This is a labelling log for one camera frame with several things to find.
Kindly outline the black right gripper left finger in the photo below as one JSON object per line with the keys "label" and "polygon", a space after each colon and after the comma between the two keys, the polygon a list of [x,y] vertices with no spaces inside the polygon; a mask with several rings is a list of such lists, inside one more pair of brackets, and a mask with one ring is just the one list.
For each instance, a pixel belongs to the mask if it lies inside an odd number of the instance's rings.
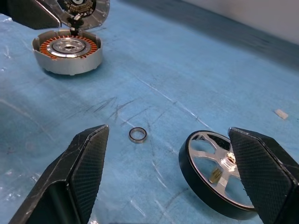
{"label": "black right gripper left finger", "polygon": [[11,224],[86,224],[101,182],[109,126],[88,128],[74,136],[42,173]]}

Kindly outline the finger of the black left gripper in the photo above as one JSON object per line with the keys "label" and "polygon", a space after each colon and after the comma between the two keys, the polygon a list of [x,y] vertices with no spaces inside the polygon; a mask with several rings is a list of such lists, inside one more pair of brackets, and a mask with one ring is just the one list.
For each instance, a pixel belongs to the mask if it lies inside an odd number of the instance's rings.
{"label": "finger of the black left gripper", "polygon": [[0,0],[0,13],[34,30],[61,27],[61,20],[43,0]]}

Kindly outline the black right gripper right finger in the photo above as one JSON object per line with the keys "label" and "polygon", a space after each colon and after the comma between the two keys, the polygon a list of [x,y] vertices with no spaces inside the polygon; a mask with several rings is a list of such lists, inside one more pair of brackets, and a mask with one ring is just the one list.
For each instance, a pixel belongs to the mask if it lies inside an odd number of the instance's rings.
{"label": "black right gripper right finger", "polygon": [[265,224],[299,222],[299,165],[272,137],[228,130],[241,182]]}

